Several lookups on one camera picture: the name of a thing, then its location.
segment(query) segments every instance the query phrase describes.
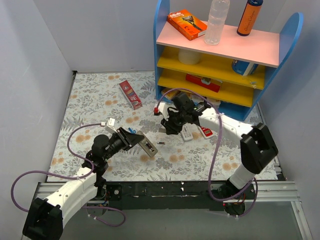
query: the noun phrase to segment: cable connector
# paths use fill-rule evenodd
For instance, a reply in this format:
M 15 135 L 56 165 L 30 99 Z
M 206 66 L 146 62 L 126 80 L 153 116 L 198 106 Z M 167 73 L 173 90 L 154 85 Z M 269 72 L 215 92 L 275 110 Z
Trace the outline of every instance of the cable connector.
M 154 108 L 153 113 L 154 113 L 155 116 L 159 116 L 160 115 L 159 109 L 157 107 Z

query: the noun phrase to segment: red and white box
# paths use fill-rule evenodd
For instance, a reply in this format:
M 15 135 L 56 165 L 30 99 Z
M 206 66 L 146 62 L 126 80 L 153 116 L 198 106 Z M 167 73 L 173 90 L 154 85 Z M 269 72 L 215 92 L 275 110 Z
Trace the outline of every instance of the red and white box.
M 123 92 L 123 94 L 126 96 L 126 99 L 131 104 L 133 110 L 136 110 L 140 107 L 142 107 L 142 102 L 136 92 L 131 87 L 130 83 L 126 80 L 121 83 L 119 83 L 120 89 Z

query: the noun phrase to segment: blue shelf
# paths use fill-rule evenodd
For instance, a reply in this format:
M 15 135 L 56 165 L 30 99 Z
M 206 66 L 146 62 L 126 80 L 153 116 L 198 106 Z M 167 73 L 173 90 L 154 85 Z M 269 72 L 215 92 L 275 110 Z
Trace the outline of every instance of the blue shelf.
M 156 99 L 159 99 L 162 94 L 163 87 L 158 86 L 158 80 L 162 74 L 163 68 L 157 67 L 158 60 L 164 51 L 163 45 L 157 44 L 157 38 L 167 22 L 167 16 L 170 13 L 170 0 L 158 0 L 156 5 L 154 23 L 153 23 L 153 47 L 154 47 L 154 70 L 155 70 L 155 92 Z M 299 39 L 304 16 L 301 12 L 294 13 L 286 22 L 280 32 L 279 39 L 279 66 L 277 68 L 267 66 L 265 68 L 264 89 L 255 89 L 253 92 L 252 107 L 240 106 L 233 103 L 222 102 L 219 111 L 225 115 L 239 121 L 244 121 L 255 105 L 258 103 L 268 86 L 271 84 L 279 70 L 285 64 L 291 55 L 296 43 Z

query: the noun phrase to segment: white wall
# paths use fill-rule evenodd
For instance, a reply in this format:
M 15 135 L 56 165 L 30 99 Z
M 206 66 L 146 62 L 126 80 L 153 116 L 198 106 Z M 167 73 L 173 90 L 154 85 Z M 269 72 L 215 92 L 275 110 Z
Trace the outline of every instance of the white wall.
M 263 3 L 255 29 L 269 31 L 286 0 Z M 153 23 L 157 0 L 34 0 L 72 70 L 154 69 Z M 172 0 L 208 20 L 212 0 Z M 226 24 L 238 25 L 247 0 L 231 0 Z
M 21 239 L 26 214 L 10 198 L 23 172 L 48 170 L 72 72 L 32 0 L 0 0 L 0 239 Z M 44 175 L 22 179 L 17 201 L 29 208 Z
M 287 0 L 274 30 L 304 13 L 300 39 L 260 103 L 284 174 L 296 182 L 314 239 L 320 239 L 320 1 Z

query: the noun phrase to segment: floral pattern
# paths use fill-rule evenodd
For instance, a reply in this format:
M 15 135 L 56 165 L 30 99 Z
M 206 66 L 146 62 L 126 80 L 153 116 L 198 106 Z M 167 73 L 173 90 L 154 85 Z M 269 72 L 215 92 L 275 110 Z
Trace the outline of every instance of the floral pattern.
M 133 110 L 120 90 L 119 83 L 128 80 L 138 94 L 143 107 Z M 157 147 L 155 157 L 149 157 L 139 145 L 129 151 L 120 151 L 108 160 L 104 174 L 107 181 L 205 181 L 218 141 L 214 137 L 205 140 L 195 125 L 189 125 L 193 140 L 184 142 L 180 135 L 159 132 L 160 116 L 153 115 L 155 106 L 154 72 L 128 73 L 78 73 L 66 107 L 65 116 L 56 143 L 49 171 L 64 176 L 73 176 L 82 160 L 67 149 L 67 139 L 77 127 L 115 119 L 115 127 L 141 130 Z M 262 121 L 256 108 L 246 119 L 247 123 Z M 85 156 L 91 149 L 95 136 L 110 134 L 100 126 L 91 126 L 77 131 L 70 141 L 71 149 Z M 212 180 L 226 180 L 241 163 L 240 149 L 223 138 L 214 164 Z M 276 180 L 273 164 L 269 164 L 257 176 L 261 180 Z M 64 182 L 64 179 L 49 176 L 48 182 Z

